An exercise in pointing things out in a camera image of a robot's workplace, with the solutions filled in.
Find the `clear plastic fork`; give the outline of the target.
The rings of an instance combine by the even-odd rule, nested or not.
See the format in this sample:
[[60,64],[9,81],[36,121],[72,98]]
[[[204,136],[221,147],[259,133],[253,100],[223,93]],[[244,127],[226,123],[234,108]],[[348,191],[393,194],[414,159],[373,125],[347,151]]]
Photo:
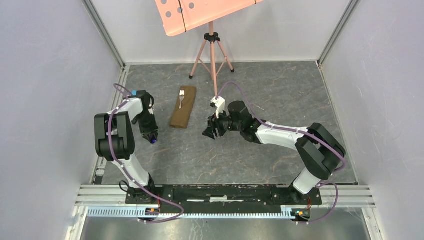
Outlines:
[[185,91],[184,90],[180,90],[179,92],[179,109],[182,108],[182,102],[185,98]]

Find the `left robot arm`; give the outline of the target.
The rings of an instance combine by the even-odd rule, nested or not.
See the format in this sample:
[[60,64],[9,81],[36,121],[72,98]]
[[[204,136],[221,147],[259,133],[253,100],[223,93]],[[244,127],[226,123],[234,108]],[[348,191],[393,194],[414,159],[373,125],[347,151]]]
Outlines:
[[150,144],[158,140],[159,127],[154,115],[154,97],[146,90],[135,91],[121,105],[94,116],[95,151],[99,157],[117,166],[125,176],[127,201],[151,204],[157,190],[151,175],[143,169],[135,155],[133,125]]

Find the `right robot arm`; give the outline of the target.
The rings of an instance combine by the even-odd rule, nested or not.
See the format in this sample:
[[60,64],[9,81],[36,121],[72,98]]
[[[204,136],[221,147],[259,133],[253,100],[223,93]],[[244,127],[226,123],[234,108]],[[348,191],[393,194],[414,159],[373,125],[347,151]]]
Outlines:
[[305,168],[289,186],[289,199],[302,204],[310,191],[328,180],[346,156],[345,148],[320,123],[309,127],[276,125],[253,117],[243,101],[231,102],[225,108],[222,97],[210,103],[215,113],[207,119],[203,136],[213,140],[226,132],[238,132],[245,141],[259,145],[276,145],[298,152]]

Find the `brown cloth napkin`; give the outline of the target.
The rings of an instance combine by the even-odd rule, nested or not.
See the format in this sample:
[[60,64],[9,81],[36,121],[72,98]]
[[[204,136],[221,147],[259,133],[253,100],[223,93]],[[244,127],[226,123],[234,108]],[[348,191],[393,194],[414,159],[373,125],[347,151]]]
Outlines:
[[[184,90],[184,100],[182,107],[179,109],[179,94],[180,90]],[[174,112],[171,116],[169,125],[172,128],[186,129],[189,124],[191,113],[196,99],[197,88],[195,86],[181,86],[179,89]]]

